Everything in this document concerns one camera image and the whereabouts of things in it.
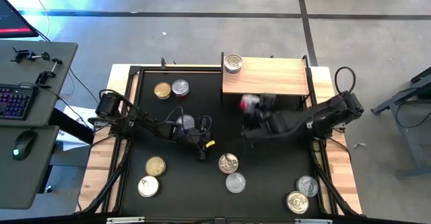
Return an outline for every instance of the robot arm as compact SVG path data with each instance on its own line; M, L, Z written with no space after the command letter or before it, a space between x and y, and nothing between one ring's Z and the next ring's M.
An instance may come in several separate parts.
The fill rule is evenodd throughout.
M166 120L159 122L158 119L150 116L147 112L141 111L120 93L110 89L104 89L100 93L104 91L108 93L100 96L100 103L96 108L98 118L89 119L92 124L95 122L110 123L110 133L120 137L127 137L133 124L140 124L157 137L173 143L195 146L197 159L205 160L208 147L214 144L213 141L210 141L211 133L209 130L212 122L209 116L200 118L194 128L185 128L184 120L181 123L169 121L170 114ZM121 116L119 112L121 102L127 107L126 116ZM184 115L181 107L174 110L176 109L181 110L181 115Z
M332 128L338 124L348 124L361 117L364 109L355 94L347 91L309 108L306 111L270 112L275 101L274 95L262 95L259 101L243 98L242 108L259 127L242 132L246 139L279 139L305 133L308 128L316 139L331 136Z

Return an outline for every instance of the yellow tag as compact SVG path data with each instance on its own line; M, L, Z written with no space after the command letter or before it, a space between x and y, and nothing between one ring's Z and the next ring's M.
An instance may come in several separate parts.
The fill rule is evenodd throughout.
M214 140L209 141L205 146L206 147L211 147L212 145L214 145L216 142Z

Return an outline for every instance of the concrete floor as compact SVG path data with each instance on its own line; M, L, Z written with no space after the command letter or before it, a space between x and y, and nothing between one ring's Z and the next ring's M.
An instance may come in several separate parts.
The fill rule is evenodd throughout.
M95 11L300 13L298 0L42 0L47 9ZM18 8L40 8L37 0L10 0ZM308 13L430 15L431 0L306 0ZM43 16L26 19L41 32ZM430 20L310 20L319 66L356 71L355 93L366 113L347 128L358 194L369 217L429 223L430 176L396 180L410 167L406 149L389 112L373 116L374 106L404 89L430 66ZM219 63L220 52L248 57L301 57L307 54L301 19L51 17L49 38L77 42L75 74L94 93L105 88L114 63ZM77 83L65 100L93 108L91 96ZM340 86L350 86L341 75ZM71 90L68 79L64 93ZM366 148L354 149L356 143ZM82 168L58 167L51 194L37 196L27 211L0 211L0 219L65 215L74 211Z

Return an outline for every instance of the wooden platform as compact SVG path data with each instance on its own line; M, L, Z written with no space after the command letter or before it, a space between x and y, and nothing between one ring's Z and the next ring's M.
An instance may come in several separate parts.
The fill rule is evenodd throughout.
M119 93L125 93L127 78L129 74L129 67L133 65L113 65L109 77L108 89L114 89ZM160 67L160 65L145 65L146 67ZM168 67L184 67L185 65L169 65ZM215 65L187 65L190 67L210 67ZM328 67L311 67L314 89L316 92L317 102L323 102L328 98L334 96L334 90L332 85L331 74ZM134 84L132 87L132 94L134 96L135 88L137 85L137 77L134 78ZM301 88L307 88L306 81L300 86ZM102 139L107 136L109 132L108 127L96 133L95 141ZM344 135L341 133L334 132L333 138L336 141L345 145ZM121 160L122 152L124 149L124 142L121 146L121 154L118 162ZM82 208L86 208L94 197L99 193L105 184L108 177L108 170L110 160L112 157L112 150L114 148L114 140L108 139L103 143L96 145L92 148L90 158L88 160L87 170L84 176L84 181L81 188L81 194L79 196L79 203ZM361 207L359 203L358 193L356 190L356 184L350 164L349 155L343 148L332 143L330 140L327 141L327 155L329 159L329 167L333 183L345 200L350 206L358 213L361 213ZM115 184L112 188L111 199L108 210L112 210L114 207L115 198L117 197L118 185ZM329 211L329 199L326 188L322 189L325 208Z
M304 61L242 57L238 73L223 70L223 92L306 96L308 86Z

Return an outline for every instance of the gray desk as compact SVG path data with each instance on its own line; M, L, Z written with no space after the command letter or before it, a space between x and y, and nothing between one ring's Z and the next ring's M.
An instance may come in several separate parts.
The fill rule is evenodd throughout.
M71 42L30 42L20 40L0 40L0 83L19 84L21 82L34 83L43 71L50 71L54 66L52 61L36 59L34 62L23 59L21 63L11 62L15 58L16 50L32 50L36 54L47 52L51 58L63 61L57 65L55 78L50 78L46 84L50 90L60 93L67 72L71 66L78 45ZM26 120L0 120L0 126L46 126L53 112L57 97L43 89L38 90L33 107Z
M35 128L38 137L29 156L22 161L12 158L15 139L28 128L8 128L1 131L0 144L0 209L29 209L44 182L45 173L58 126Z

